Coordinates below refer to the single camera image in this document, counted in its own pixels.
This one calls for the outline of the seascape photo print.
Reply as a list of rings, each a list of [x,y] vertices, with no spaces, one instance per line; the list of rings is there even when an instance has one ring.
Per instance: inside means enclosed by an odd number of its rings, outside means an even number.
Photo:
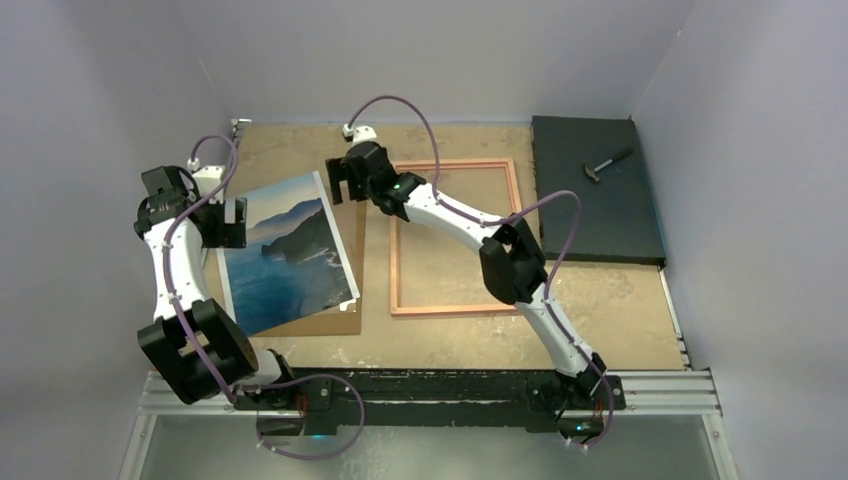
[[[254,189],[246,245],[218,252],[228,313],[250,337],[357,335],[359,265],[318,172]]]

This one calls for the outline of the pink wooden picture frame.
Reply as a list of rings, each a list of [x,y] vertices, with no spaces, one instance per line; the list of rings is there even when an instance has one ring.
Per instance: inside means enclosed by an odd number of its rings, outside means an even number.
[[[440,197],[486,221],[523,208],[510,158],[401,161],[400,172],[436,180]],[[491,232],[437,205],[431,186],[413,198],[423,211],[409,222],[396,217],[389,227],[389,310],[396,318],[514,314],[486,289],[478,250]]]

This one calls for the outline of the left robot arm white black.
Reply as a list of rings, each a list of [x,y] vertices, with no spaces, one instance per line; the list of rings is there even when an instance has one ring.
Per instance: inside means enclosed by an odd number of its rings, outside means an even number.
[[[185,404],[222,393],[237,409],[284,409],[298,395],[291,367],[273,350],[255,350],[205,282],[208,251],[246,245],[247,202],[236,199],[227,221],[224,178],[224,167],[197,160],[142,174],[147,196],[133,228],[153,259],[157,294],[138,344]]]

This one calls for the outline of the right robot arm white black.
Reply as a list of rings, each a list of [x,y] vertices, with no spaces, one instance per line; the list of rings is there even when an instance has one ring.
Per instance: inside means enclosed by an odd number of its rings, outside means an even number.
[[[475,253],[483,284],[524,317],[546,349],[564,399],[576,407],[621,409],[623,392],[605,363],[572,326],[551,292],[546,257],[523,212],[498,217],[456,201],[433,182],[398,172],[374,141],[326,160],[333,203],[369,201],[382,213],[448,235]]]

